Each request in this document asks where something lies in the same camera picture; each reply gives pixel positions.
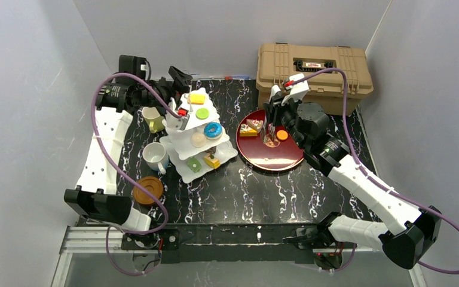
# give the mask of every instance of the gray wall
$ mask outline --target gray wall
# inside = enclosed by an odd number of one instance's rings
[[[389,0],[74,0],[112,71],[118,56],[147,57],[201,77],[256,77],[266,42],[366,48]]]
[[[71,1],[0,1],[0,286],[49,286],[107,75]]]
[[[393,1],[367,57],[376,89],[361,109],[380,175],[459,223],[459,1]],[[458,269],[459,235],[441,229],[424,261]],[[423,270],[429,286],[459,286]]]

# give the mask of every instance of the yellow mug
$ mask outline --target yellow mug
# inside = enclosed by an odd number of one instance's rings
[[[156,133],[164,130],[164,117],[159,114],[156,108],[144,107],[142,109],[142,115],[151,133]]]

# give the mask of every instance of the dark red plate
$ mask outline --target dark red plate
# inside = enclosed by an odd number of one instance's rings
[[[290,169],[298,165],[304,159],[303,150],[299,149],[295,141],[288,136],[283,142],[263,143],[261,135],[258,136],[240,136],[240,125],[250,120],[265,120],[265,110],[250,113],[238,125],[237,128],[237,148],[242,156],[253,166],[264,170],[281,171]],[[276,132],[284,130],[284,127],[276,127]]]

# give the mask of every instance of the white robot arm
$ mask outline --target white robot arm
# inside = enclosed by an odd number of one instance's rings
[[[133,74],[145,79],[147,60],[141,57],[121,55],[119,73]],[[171,66],[169,70],[173,81],[161,78],[148,81],[148,88],[127,77],[116,77],[101,86],[96,97],[95,119],[99,139],[105,150],[118,164],[123,141],[138,107],[156,107],[164,115],[165,103],[180,102],[180,95],[189,92],[190,75]],[[147,214],[133,208],[131,197],[117,195],[117,171],[103,154],[94,134],[82,175],[74,190],[67,189],[64,201],[82,217],[120,227],[129,231],[148,231],[152,220]]]
[[[270,124],[273,130],[274,126],[284,126],[304,150],[308,164],[348,189],[382,222],[352,219],[332,212],[317,230],[297,230],[296,237],[284,241],[303,248],[309,244],[329,246],[333,242],[353,242],[384,251],[397,265],[411,269],[437,239],[440,218],[395,198],[390,194],[395,192],[392,187],[387,192],[377,187],[368,177],[387,185],[366,167],[363,166],[367,175],[360,171],[362,164],[355,162],[348,146],[327,132],[329,118],[322,107],[301,102],[308,91],[307,82],[291,83],[303,78],[303,74],[290,77],[290,85],[285,85],[289,90],[287,96],[282,95],[279,86],[272,88],[270,100],[264,103],[265,127]]]

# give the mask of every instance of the black marble table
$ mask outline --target black marble table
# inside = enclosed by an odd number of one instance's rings
[[[256,110],[258,91],[254,80],[193,81],[193,90],[204,87],[210,95],[226,128],[233,147],[240,121]],[[345,141],[342,117],[331,116],[330,132]],[[353,144],[361,161],[374,171],[368,146],[356,112],[348,118]],[[267,224],[317,223],[331,211],[352,218],[377,220],[377,216],[340,185],[325,178],[305,161],[287,172],[264,172],[254,168],[240,155],[220,168],[189,184],[170,163],[165,175],[149,169],[141,154],[143,148],[165,136],[165,131],[150,134],[140,112],[134,116],[120,160],[120,167],[136,180],[156,176],[164,183],[160,198],[169,213],[169,223]],[[130,195],[132,185],[118,179],[119,195]],[[162,222],[157,207],[149,215]]]

